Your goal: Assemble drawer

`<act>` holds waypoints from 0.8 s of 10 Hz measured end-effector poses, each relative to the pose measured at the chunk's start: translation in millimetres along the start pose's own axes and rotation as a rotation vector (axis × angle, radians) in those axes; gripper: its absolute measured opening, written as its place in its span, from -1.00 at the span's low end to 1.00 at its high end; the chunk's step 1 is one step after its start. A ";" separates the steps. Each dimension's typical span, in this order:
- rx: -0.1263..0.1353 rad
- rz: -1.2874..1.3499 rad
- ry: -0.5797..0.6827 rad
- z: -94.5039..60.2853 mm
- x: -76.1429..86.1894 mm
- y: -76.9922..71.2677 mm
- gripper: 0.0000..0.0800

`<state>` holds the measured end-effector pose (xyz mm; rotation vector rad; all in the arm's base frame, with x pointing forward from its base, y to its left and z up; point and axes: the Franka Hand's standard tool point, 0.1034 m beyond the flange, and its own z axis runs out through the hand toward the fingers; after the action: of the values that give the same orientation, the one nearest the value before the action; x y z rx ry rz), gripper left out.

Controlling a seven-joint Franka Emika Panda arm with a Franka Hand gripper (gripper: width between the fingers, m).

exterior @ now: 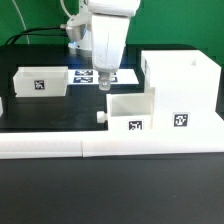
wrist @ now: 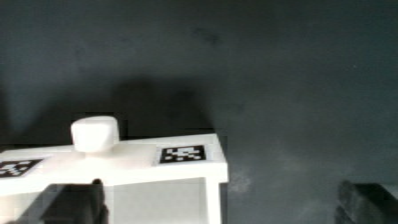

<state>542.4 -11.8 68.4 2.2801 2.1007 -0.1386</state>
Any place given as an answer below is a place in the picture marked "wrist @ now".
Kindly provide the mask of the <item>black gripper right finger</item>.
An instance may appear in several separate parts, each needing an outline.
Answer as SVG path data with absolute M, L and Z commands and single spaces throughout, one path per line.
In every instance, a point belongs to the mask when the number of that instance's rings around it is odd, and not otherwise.
M 335 224 L 398 224 L 398 197 L 379 183 L 340 183 Z

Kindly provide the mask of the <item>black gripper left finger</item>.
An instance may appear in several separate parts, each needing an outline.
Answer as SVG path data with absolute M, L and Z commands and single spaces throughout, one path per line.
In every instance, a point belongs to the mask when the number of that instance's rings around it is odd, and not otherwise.
M 109 224 L 104 182 L 58 184 L 56 199 L 42 215 L 44 224 Z

